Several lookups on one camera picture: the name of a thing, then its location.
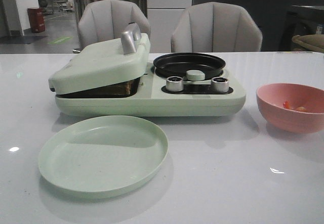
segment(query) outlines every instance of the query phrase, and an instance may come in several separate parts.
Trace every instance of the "white cabinet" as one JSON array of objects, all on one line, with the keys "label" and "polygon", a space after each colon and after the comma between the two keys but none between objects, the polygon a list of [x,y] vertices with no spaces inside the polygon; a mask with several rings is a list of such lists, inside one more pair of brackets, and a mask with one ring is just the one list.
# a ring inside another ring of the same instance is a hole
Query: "white cabinet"
[{"label": "white cabinet", "polygon": [[182,11],[191,0],[147,0],[147,18],[151,25],[151,53],[171,52],[171,34]]}]

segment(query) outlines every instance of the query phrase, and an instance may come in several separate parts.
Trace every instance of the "red trash can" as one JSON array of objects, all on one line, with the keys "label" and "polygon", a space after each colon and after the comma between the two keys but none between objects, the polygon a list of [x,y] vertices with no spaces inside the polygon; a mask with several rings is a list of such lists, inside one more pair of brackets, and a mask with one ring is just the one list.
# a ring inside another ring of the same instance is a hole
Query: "red trash can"
[{"label": "red trash can", "polygon": [[30,28],[33,33],[45,31],[42,8],[27,8]]}]

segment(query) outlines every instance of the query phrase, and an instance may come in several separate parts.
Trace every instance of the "silver handle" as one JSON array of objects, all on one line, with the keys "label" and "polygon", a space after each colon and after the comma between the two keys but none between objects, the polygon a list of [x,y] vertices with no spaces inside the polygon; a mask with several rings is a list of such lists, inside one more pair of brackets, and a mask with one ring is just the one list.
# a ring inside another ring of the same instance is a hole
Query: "silver handle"
[{"label": "silver handle", "polygon": [[137,51],[135,41],[141,39],[142,34],[137,23],[130,23],[121,33],[120,40],[123,46],[124,55],[132,54]]}]

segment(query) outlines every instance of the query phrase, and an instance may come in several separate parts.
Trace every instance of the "silver knob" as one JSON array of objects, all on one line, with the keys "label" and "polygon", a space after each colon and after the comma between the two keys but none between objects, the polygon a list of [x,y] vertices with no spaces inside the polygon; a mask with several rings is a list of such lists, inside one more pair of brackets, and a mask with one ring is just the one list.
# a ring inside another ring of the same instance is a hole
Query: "silver knob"
[{"label": "silver knob", "polygon": [[180,76],[169,76],[166,82],[166,89],[170,92],[183,91],[183,79]]},{"label": "silver knob", "polygon": [[224,77],[213,77],[211,88],[218,93],[226,93],[229,90],[228,79]]}]

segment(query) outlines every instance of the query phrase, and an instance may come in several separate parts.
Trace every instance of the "green floor sticker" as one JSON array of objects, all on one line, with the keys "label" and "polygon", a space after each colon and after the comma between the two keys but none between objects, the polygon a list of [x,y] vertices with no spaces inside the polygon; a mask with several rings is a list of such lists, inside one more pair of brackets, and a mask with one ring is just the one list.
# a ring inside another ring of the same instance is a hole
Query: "green floor sticker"
[{"label": "green floor sticker", "polygon": [[71,39],[71,37],[60,37],[60,38],[57,38],[56,40],[53,40],[53,41],[49,42],[48,44],[64,43],[64,42],[66,42],[69,39]]}]

